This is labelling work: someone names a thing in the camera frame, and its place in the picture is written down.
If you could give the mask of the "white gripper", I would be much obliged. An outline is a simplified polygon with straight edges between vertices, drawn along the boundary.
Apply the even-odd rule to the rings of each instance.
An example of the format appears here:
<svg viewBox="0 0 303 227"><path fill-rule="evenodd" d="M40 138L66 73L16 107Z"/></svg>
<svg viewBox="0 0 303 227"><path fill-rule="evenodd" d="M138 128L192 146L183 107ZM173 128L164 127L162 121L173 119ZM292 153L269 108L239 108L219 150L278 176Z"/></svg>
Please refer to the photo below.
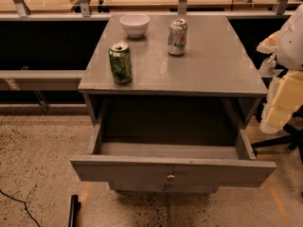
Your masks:
<svg viewBox="0 0 303 227"><path fill-rule="evenodd" d="M279 30L260 42L257 51L263 54L275 53L278 35ZM302 105L303 72L291 70L281 79L274 77L264 106L264 129L282 130Z"/></svg>

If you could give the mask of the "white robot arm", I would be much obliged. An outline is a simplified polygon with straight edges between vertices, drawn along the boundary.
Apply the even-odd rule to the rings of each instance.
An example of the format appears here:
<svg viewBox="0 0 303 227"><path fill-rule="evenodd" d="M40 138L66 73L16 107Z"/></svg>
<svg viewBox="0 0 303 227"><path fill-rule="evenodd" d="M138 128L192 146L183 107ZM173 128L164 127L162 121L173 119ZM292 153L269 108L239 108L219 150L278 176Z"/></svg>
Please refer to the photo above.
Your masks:
<svg viewBox="0 0 303 227"><path fill-rule="evenodd" d="M303 5L279 31L259 43L257 51L275 54L277 63L288 69L281 79L272 79L261 114L260 129L277 133L303 105Z"/></svg>

